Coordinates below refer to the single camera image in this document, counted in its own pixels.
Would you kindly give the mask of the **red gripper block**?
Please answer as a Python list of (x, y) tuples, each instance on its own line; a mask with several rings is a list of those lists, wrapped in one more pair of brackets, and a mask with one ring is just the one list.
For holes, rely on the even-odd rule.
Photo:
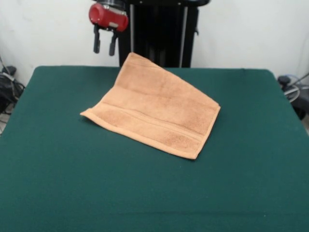
[[(94, 25), (94, 53), (98, 54), (100, 51), (100, 34), (99, 26), (104, 29), (115, 29), (123, 32), (129, 23), (129, 18), (125, 10), (115, 8), (114, 6), (95, 3), (89, 9), (89, 19)], [(117, 33), (114, 31), (110, 43), (109, 55), (114, 56)]]

